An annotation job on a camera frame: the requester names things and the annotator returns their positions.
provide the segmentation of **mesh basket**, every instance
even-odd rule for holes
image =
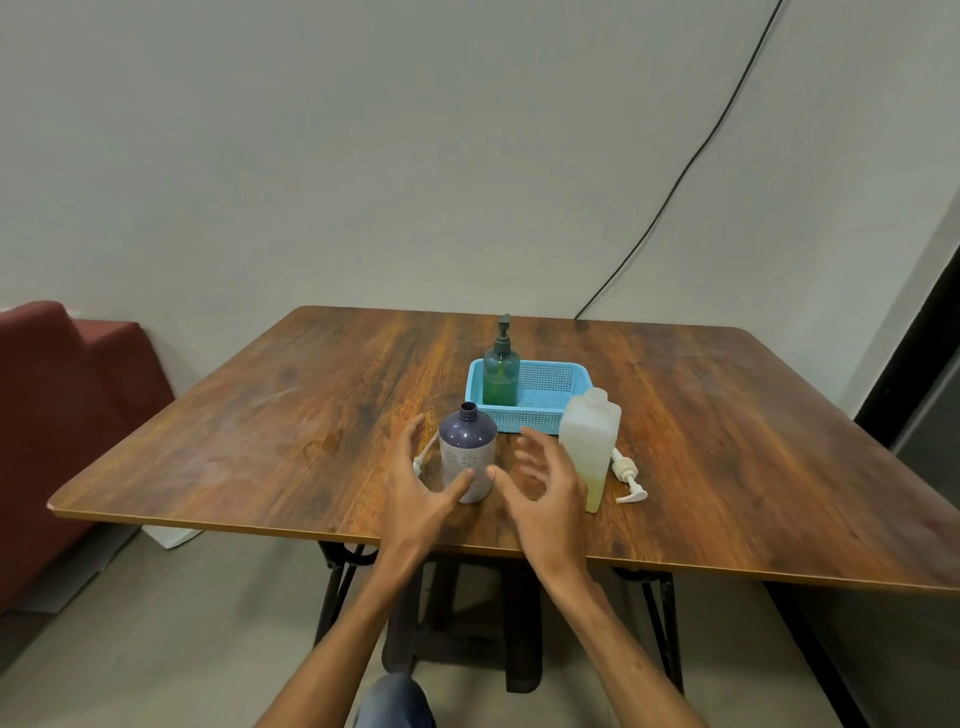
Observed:
[[[556,435],[570,398],[592,386],[590,375],[580,364],[521,359],[516,407],[484,404],[483,359],[475,359],[470,364],[465,399],[476,402],[481,412],[490,415],[500,432],[520,432],[527,426]]]

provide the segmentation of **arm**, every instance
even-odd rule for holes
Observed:
[[[564,446],[523,428],[520,470],[546,492],[530,500],[499,468],[488,469],[516,523],[523,552],[600,674],[620,725],[704,728],[705,723],[613,613],[587,573],[587,486]]]
[[[431,493],[414,475],[413,443],[423,416],[411,420],[393,447],[380,531],[370,580],[274,699],[256,728],[342,728],[376,640],[394,602],[440,536],[467,492],[467,470],[442,493]]]

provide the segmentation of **green pump bottle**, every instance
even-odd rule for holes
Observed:
[[[520,355],[510,348],[510,314],[500,317],[500,335],[483,357],[483,403],[516,407]]]

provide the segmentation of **white wall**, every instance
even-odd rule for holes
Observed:
[[[773,4],[0,0],[0,304],[138,320],[181,392],[303,303],[572,316]],[[742,326],[855,410],[957,242],[958,5],[788,3],[588,316]]]

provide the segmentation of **table top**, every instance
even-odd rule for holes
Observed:
[[[374,544],[385,454],[464,397],[496,316],[305,306],[64,485],[58,515]],[[960,511],[738,328],[515,318],[523,358],[573,361],[623,407],[650,496],[588,516],[591,560],[960,591]],[[513,468],[511,441],[498,457]],[[423,479],[439,487],[439,449]],[[521,480],[535,495],[539,485]],[[438,547],[518,556],[496,491]]]

